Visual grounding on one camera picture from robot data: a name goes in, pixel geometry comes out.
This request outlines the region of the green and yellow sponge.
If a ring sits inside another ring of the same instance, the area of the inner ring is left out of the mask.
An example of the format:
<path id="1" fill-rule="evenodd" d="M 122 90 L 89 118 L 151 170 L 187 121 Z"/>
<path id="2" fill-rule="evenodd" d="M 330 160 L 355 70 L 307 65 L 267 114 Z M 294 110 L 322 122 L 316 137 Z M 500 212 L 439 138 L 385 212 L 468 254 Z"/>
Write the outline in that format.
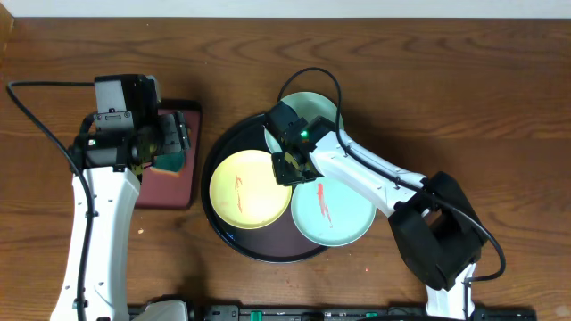
<path id="1" fill-rule="evenodd" d="M 150 170 L 159 174 L 178 176 L 185 164 L 186 154 L 174 152 L 156 156 Z"/>

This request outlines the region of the yellow plate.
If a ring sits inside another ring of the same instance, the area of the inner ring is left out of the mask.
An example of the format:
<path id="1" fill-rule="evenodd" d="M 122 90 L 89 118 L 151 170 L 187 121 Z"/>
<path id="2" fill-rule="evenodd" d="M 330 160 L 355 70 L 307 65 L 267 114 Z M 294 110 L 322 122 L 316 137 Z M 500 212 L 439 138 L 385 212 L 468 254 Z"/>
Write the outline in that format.
<path id="1" fill-rule="evenodd" d="M 228 156 L 215 168 L 208 187 L 216 214 L 242 229 L 259 229 L 276 221 L 293 193 L 292 187 L 277 183 L 271 154 L 258 150 Z"/>

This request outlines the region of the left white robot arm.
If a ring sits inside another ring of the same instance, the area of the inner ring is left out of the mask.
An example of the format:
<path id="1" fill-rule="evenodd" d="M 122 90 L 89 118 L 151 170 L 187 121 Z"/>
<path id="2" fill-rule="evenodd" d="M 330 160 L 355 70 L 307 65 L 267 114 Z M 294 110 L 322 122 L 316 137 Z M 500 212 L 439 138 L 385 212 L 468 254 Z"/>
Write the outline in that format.
<path id="1" fill-rule="evenodd" d="M 87 116 L 73 150 L 79 174 L 72 179 L 74 220 L 62 290 L 53 320 L 128 320 L 126 264 L 128 233 L 135 208 L 184 209 L 193 191 L 201 114 L 160 110 L 161 149 L 123 163 L 106 156 L 115 147 L 153 146 L 156 133 L 137 133 L 132 112 L 120 113 L 127 129 Z"/>

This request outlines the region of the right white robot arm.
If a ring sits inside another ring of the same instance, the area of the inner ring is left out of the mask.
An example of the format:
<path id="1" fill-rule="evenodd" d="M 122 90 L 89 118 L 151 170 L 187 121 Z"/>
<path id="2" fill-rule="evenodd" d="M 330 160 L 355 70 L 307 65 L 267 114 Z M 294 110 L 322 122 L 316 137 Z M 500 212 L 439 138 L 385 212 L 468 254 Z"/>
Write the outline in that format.
<path id="1" fill-rule="evenodd" d="M 387 216 L 402 260 L 427 287 L 426 313 L 472 317 L 470 283 L 487 237 L 451 176 L 400 169 L 322 117 L 268 118 L 265 128 L 281 148 L 272 156 L 279 184 L 325 177 L 350 187 Z"/>

